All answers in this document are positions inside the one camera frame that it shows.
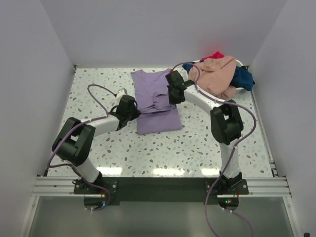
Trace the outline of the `lavender t shirt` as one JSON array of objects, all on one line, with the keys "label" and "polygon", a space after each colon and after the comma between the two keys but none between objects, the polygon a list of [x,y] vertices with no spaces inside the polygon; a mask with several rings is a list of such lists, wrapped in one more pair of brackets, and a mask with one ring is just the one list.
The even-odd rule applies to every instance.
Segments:
[{"label": "lavender t shirt", "polygon": [[169,69],[148,73],[138,70],[131,73],[134,82],[135,99],[140,116],[137,118],[137,132],[150,134],[176,131],[182,128],[175,105],[169,103]]}]

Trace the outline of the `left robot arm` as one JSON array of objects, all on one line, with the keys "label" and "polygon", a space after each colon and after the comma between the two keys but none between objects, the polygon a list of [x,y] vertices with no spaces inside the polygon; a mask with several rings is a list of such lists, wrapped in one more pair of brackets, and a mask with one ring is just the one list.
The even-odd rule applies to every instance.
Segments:
[{"label": "left robot arm", "polygon": [[85,181],[85,188],[90,193],[100,192],[104,186],[102,174],[89,159],[93,139],[108,132],[121,130],[140,114],[135,98],[124,95],[105,117],[85,121],[74,117],[68,118],[52,145],[50,160],[54,156],[65,160],[65,165],[70,166]]}]

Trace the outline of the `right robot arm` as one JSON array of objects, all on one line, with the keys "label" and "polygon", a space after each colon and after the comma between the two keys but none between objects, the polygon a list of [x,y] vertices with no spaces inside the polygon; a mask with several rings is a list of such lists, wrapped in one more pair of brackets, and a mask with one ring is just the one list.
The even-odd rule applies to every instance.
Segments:
[{"label": "right robot arm", "polygon": [[222,160],[219,181],[215,183],[214,188],[231,194],[242,180],[238,148],[234,146],[243,131],[243,123],[237,106],[207,98],[202,95],[202,90],[195,88],[193,81],[185,81],[178,71],[171,70],[166,75],[166,80],[170,104],[176,105],[187,101],[210,116],[211,133],[220,145]]}]

